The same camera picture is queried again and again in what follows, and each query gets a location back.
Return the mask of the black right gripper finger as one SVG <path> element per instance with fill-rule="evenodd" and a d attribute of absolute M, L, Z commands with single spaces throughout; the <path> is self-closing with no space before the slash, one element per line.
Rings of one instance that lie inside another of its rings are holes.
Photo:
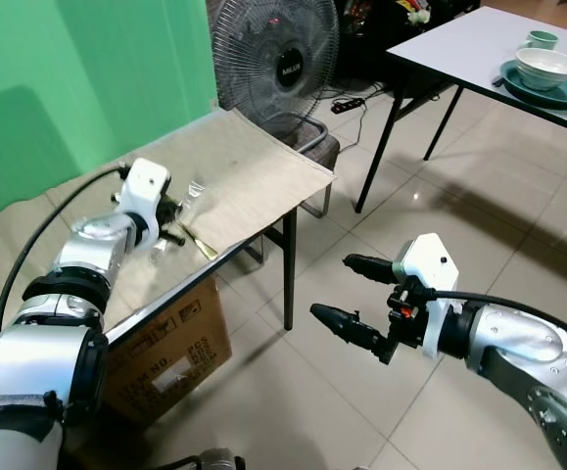
<path fill-rule="evenodd" d="M 388 259 L 358 254 L 343 258 L 343 264 L 367 279 L 381 285 L 400 285 L 401 281 L 395 265 Z"/>
<path fill-rule="evenodd" d="M 383 364 L 390 364 L 394 357 L 394 341 L 383 336 L 377 328 L 360 322 L 359 313 L 347 312 L 330 305 L 310 305 L 310 313 L 329 331 L 349 344 L 368 350 Z"/>

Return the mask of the gold metal spoon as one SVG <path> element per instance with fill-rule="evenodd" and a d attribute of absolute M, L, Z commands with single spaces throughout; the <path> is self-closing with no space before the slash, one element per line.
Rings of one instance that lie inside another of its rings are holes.
<path fill-rule="evenodd" d="M 190 241 L 193 241 L 195 243 L 195 246 L 197 246 L 198 250 L 201 251 L 201 254 L 206 257 L 207 260 L 217 259 L 217 256 L 219 256 L 219 252 L 217 250 L 215 250 L 211 245 L 208 245 L 208 243 L 204 242 L 203 239 L 199 238 L 197 234 L 195 234 L 193 231 L 190 231 L 190 229 L 188 227 L 185 227 L 185 225 L 180 225 L 180 228 L 183 229 L 186 237 L 188 237 Z"/>

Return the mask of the beige table cloth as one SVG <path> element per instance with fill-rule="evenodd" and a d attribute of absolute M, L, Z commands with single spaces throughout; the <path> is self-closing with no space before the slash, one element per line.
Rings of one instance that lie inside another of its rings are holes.
<path fill-rule="evenodd" d="M 122 159 L 138 158 L 170 170 L 167 193 L 175 200 L 183 198 L 194 176 L 206 180 L 209 201 L 188 227 L 215 250 L 251 237 L 334 180 L 331 170 L 293 151 L 237 111 L 207 114 Z M 121 270 L 133 259 L 158 262 L 172 250 L 136 251 Z M 117 284 L 118 277 L 107 312 Z"/>

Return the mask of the small black-legged table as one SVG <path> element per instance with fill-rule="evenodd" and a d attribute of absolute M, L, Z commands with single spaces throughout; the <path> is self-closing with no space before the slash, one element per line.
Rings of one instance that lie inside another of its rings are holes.
<path fill-rule="evenodd" d="M 219 248 L 212 259 L 190 246 L 175 248 L 158 262 L 135 258 L 118 277 L 105 335 L 110 345 L 126 342 L 181 297 L 219 276 L 226 265 L 233 267 L 223 277 L 230 285 L 242 287 L 248 299 L 278 300 L 279 319 L 291 327 L 301 309 L 297 278 L 346 233 L 331 216 L 318 216 L 304 201 L 251 237 Z"/>

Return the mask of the brown cardboard box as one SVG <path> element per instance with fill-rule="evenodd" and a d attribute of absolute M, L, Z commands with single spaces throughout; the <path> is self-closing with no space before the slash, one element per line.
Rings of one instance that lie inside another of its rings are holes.
<path fill-rule="evenodd" d="M 103 403 L 123 419 L 149 426 L 193 393 L 232 356 L 214 279 L 149 319 L 110 348 Z"/>

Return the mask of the brown cushioned stool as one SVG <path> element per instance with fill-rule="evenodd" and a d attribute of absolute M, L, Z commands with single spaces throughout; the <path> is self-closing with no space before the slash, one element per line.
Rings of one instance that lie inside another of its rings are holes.
<path fill-rule="evenodd" d="M 279 142 L 287 144 L 323 168 L 333 171 L 340 156 L 340 142 L 329 133 L 327 125 L 302 114 L 275 114 L 263 128 Z"/>

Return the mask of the black power strip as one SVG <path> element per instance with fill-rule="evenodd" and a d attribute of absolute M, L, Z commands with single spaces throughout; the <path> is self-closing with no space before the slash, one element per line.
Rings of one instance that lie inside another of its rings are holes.
<path fill-rule="evenodd" d="M 333 99 L 329 112 L 332 114 L 341 114 L 353 111 L 355 108 L 363 107 L 365 99 L 360 97 Z"/>

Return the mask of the green backdrop cloth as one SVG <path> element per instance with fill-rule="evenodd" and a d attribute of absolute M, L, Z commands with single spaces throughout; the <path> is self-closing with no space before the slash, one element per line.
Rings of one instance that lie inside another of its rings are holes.
<path fill-rule="evenodd" d="M 0 0 L 0 213 L 215 100 L 206 0 Z"/>

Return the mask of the black standing fan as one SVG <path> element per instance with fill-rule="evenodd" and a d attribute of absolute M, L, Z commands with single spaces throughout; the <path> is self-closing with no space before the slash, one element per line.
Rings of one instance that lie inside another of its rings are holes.
<path fill-rule="evenodd" d="M 331 80 L 340 23 L 334 0 L 221 0 L 211 36 L 219 106 L 287 137 Z"/>

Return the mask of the grey robot leg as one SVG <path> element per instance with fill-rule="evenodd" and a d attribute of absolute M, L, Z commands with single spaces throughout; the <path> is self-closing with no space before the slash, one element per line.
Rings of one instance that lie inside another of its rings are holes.
<path fill-rule="evenodd" d="M 247 464 L 242 456 L 228 447 L 215 447 L 153 467 L 152 470 L 247 470 Z"/>

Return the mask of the dark cluttered shelf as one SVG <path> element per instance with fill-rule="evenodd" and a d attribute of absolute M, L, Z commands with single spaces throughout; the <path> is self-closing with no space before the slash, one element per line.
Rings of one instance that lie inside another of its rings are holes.
<path fill-rule="evenodd" d="M 340 44 L 333 84 L 387 82 L 400 64 L 387 50 L 459 15 L 474 12 L 481 0 L 334 0 Z"/>

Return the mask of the teal plate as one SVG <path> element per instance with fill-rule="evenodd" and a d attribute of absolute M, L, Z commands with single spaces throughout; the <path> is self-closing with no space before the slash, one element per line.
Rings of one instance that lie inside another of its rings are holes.
<path fill-rule="evenodd" d="M 526 88 L 522 84 L 522 75 L 519 69 L 517 69 L 514 60 L 507 60 L 507 62 L 501 64 L 499 71 L 501 71 L 503 86 L 505 86 L 508 94 L 512 95 L 512 97 L 524 100 L 524 102 L 540 108 L 547 108 L 552 111 L 567 111 L 567 81 L 562 82 L 555 89 L 539 91 Z"/>

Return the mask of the grey dining table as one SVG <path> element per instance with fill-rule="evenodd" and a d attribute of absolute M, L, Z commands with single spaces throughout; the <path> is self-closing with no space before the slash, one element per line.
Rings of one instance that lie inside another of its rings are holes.
<path fill-rule="evenodd" d="M 386 57 L 403 66 L 403 72 L 390 81 L 392 106 L 354 203 L 355 213 L 364 212 L 374 175 L 380 168 L 386 145 L 394 134 L 396 121 L 417 111 L 427 100 L 439 97 L 452 86 L 456 91 L 423 154 L 423 162 L 430 161 L 463 91 L 484 95 L 567 129 L 567 111 L 552 111 L 522 102 L 502 86 L 496 85 L 499 67 L 510 62 L 512 51 L 534 30 L 557 35 L 560 40 L 557 51 L 567 54 L 567 28 L 547 25 L 490 6 L 480 6 L 474 12 L 431 28 L 386 51 Z"/>

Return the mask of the white bowl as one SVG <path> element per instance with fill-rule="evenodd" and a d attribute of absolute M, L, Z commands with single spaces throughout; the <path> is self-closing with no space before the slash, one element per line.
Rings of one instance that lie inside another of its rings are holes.
<path fill-rule="evenodd" d="M 560 51 L 522 48 L 515 51 L 515 60 L 526 88 L 547 91 L 567 82 L 567 55 Z"/>

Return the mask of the teal cup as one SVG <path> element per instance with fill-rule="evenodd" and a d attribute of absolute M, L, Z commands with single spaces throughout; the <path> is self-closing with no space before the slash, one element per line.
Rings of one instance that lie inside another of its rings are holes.
<path fill-rule="evenodd" d="M 529 32 L 520 48 L 553 50 L 557 43 L 559 43 L 559 36 L 556 34 L 552 34 L 550 31 L 533 30 Z"/>

